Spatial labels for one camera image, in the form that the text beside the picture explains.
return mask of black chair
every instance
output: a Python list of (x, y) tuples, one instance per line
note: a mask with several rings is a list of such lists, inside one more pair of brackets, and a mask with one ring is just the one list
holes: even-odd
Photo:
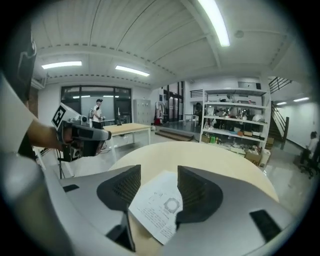
[(315, 151), (311, 159), (307, 160), (306, 166), (301, 166), (301, 173), (307, 172), (309, 174), (309, 180), (314, 176), (312, 169), (315, 170), (315, 174), (317, 175), (320, 172), (318, 167), (318, 163), (320, 162), (320, 141), (317, 143)]

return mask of man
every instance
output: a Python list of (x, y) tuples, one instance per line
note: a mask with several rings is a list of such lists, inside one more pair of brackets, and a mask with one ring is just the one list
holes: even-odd
[(300, 164), (303, 165), (305, 163), (306, 159), (312, 158), (317, 144), (318, 144), (318, 139), (317, 139), (317, 132), (313, 131), (310, 134), (310, 143), (308, 146), (306, 146), (306, 148), (303, 150), (302, 155), (301, 155), (301, 159), (300, 159)]
[[(1, 69), (12, 89), (26, 106), (28, 106), (36, 53), (36, 44), (31, 34), (31, 23), (25, 20), (8, 42)], [(63, 139), (66, 143), (72, 142), (71, 129), (67, 130)], [(53, 126), (41, 124), (36, 118), (29, 126), (18, 150), (20, 155), (35, 160), (31, 145), (62, 151), (62, 144), (57, 139), (56, 129)]]
[(101, 120), (103, 119), (102, 117), (102, 111), (101, 111), (101, 104), (102, 104), (102, 99), (98, 98), (96, 100), (96, 105), (93, 108), (93, 120), (92, 120), (92, 127), (96, 129), (103, 129)]

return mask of person sitting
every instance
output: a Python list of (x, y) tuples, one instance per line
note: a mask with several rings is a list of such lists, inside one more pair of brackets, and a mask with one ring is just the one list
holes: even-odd
[(317, 139), (317, 132), (316, 131), (311, 132), (310, 139), (311, 140), (310, 140), (309, 145), (306, 146), (306, 148), (302, 152), (301, 159), (300, 159), (300, 165), (304, 165), (305, 160), (312, 158), (315, 153), (315, 150), (316, 150), (316, 147), (317, 147), (317, 144), (319, 141), (319, 139)]

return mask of ceiling light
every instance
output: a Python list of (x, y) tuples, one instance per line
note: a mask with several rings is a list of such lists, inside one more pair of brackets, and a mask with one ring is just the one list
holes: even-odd
[(298, 99), (295, 99), (294, 102), (302, 102), (302, 101), (307, 101), (309, 100), (308, 97), (304, 97), (304, 98), (298, 98)]
[(142, 72), (142, 71), (139, 71), (139, 70), (135, 70), (135, 69), (132, 69), (132, 68), (128, 68), (128, 67), (124, 67), (124, 66), (119, 66), (117, 65), (115, 67), (116, 70), (122, 70), (122, 71), (127, 71), (127, 72), (131, 72), (131, 73), (135, 73), (135, 74), (138, 74), (138, 75), (141, 75), (141, 76), (144, 76), (144, 77), (147, 77), (149, 76), (148, 73), (145, 73), (145, 72)]
[(215, 0), (198, 0), (208, 15), (222, 47), (230, 46), (227, 28)]
[(44, 70), (58, 68), (58, 67), (67, 67), (67, 66), (82, 66), (81, 61), (67, 61), (67, 62), (58, 62), (47, 65), (42, 65)]

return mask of white shelving unit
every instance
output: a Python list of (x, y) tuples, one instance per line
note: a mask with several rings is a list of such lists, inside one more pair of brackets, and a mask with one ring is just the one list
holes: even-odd
[[(248, 88), (221, 88), (221, 89), (211, 89), (211, 90), (204, 90), (203, 91), (203, 105), (202, 105), (202, 113), (205, 113), (205, 105), (215, 105), (215, 106), (236, 106), (239, 108), (253, 108), (253, 109), (259, 109), (259, 110), (266, 110), (267, 107), (263, 105), (254, 105), (254, 104), (245, 104), (245, 103), (236, 103), (236, 102), (210, 102), (208, 101), (209, 96), (218, 96), (218, 95), (238, 95), (238, 96), (263, 96), (267, 92), (264, 90), (259, 89), (248, 89)], [(234, 122), (242, 122), (242, 123), (249, 123), (249, 124), (255, 124), (255, 125), (261, 125), (263, 127), (268, 127), (267, 123), (264, 122), (256, 122), (256, 121), (250, 121), (250, 120), (242, 120), (242, 119), (236, 119), (236, 118), (225, 118), (215, 115), (202, 115), (202, 126), (205, 124), (206, 119), (219, 119), (219, 120), (227, 120), (227, 121), (234, 121)], [(265, 145), (267, 141), (267, 134), (265, 134), (265, 139), (261, 140), (259, 138), (253, 138), (248, 136), (239, 136), (238, 134), (233, 134), (228, 130), (223, 129), (207, 129), (201, 127), (201, 133), (200, 133), (200, 140), (199, 142), (202, 143), (202, 135), (203, 133), (211, 133), (211, 134), (221, 134), (236, 138), (241, 138), (245, 140), (250, 141), (256, 141), (259, 143), (263, 143)]]

